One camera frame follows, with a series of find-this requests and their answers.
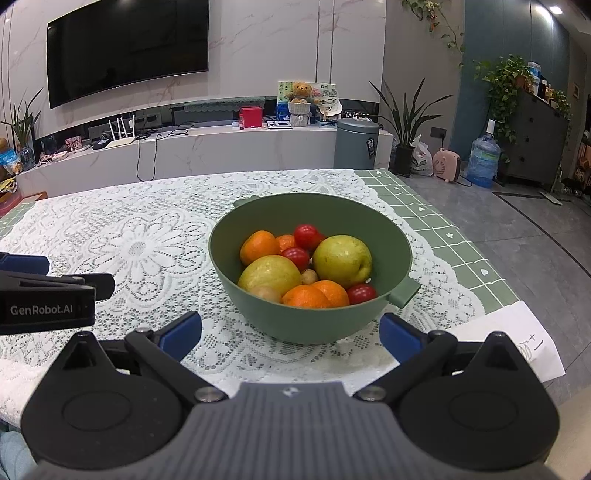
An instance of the white lace tablecloth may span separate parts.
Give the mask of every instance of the white lace tablecloth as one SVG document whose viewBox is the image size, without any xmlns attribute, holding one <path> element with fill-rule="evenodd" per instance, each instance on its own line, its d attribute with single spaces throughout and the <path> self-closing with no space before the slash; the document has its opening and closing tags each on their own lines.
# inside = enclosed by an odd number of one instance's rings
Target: white lace tablecloth
<svg viewBox="0 0 591 480">
<path fill-rule="evenodd" d="M 110 272 L 116 289 L 96 305 L 99 339 L 140 325 L 158 329 L 188 310 L 203 319 L 201 342 L 183 364 L 234 395 L 242 381 L 342 381 L 352 393 L 397 365 L 380 345 L 378 319 L 330 345 L 298 346 L 259 332 L 238 313 L 211 263 L 207 241 L 238 198 L 285 192 L 335 194 L 391 218 L 410 240 L 410 276 L 422 288 L 399 313 L 422 330 L 484 314 L 451 266 L 352 170 L 218 174 L 156 180 L 38 202 L 0 251 L 46 255 L 51 275 Z M 25 403 L 72 330 L 0 337 L 0 417 L 19 424 Z"/>
</svg>

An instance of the black plant pot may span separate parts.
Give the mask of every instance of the black plant pot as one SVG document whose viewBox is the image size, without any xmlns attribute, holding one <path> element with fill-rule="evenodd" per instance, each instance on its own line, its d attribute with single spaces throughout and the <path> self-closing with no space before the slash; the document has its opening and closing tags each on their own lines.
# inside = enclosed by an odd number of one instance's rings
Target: black plant pot
<svg viewBox="0 0 591 480">
<path fill-rule="evenodd" d="M 414 147 L 397 146 L 396 156 L 394 159 L 390 159 L 388 170 L 396 175 L 408 178 L 410 176 L 410 167 L 413 164 L 413 153 Z"/>
</svg>

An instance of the green bowl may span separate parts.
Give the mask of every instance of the green bowl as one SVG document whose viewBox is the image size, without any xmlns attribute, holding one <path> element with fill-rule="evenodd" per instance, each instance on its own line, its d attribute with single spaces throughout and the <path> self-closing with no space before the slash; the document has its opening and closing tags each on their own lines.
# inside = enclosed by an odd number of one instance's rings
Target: green bowl
<svg viewBox="0 0 591 480">
<path fill-rule="evenodd" d="M 234 305 L 260 331 L 304 345 L 329 343 L 365 327 L 388 304 L 403 308 L 419 289 L 408 277 L 413 255 L 406 236 L 392 220 L 357 202 L 317 193 L 287 193 L 239 200 L 209 239 L 209 254 Z M 349 307 L 302 309 L 271 303 L 236 285 L 244 269 L 240 247 L 257 230 L 275 236 L 302 223 L 326 236 L 351 235 L 364 241 L 373 258 L 371 284 L 378 297 Z"/>
</svg>

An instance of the green checkered tablecloth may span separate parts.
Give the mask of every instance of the green checkered tablecloth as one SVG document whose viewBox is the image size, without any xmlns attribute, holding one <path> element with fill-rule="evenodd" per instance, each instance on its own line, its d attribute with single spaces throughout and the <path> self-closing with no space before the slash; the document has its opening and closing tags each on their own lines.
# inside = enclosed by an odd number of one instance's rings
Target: green checkered tablecloth
<svg viewBox="0 0 591 480">
<path fill-rule="evenodd" d="M 364 170 L 356 174 L 427 240 L 439 258 L 453 267 L 458 282 L 476 294 L 485 312 L 494 312 L 519 300 L 476 246 L 402 180 L 388 170 Z"/>
</svg>

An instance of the tablecloth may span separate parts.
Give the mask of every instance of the tablecloth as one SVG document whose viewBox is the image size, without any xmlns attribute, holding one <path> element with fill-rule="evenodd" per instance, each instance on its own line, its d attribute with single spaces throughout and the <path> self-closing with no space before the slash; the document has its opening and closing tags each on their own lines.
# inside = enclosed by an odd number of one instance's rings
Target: tablecloth
<svg viewBox="0 0 591 480">
<path fill-rule="evenodd" d="M 91 329 L 99 339 L 122 338 L 139 325 L 156 329 L 199 311 L 202 341 L 183 364 L 230 395 L 244 380 L 340 380 L 352 393 L 397 365 L 379 344 L 379 318 L 330 345 L 279 342 L 244 320 L 211 265 L 209 234 L 233 202 L 284 192 L 337 194 L 390 217 L 411 243 L 410 275 L 422 285 L 403 311 L 390 309 L 422 330 L 464 323 L 516 299 L 453 225 L 387 171 L 219 174 L 67 195 L 37 202 L 0 249 L 46 255 L 54 275 L 112 273 L 115 294 L 97 304 Z M 18 424 L 28 396 L 72 333 L 0 338 L 0 417 Z"/>
</svg>

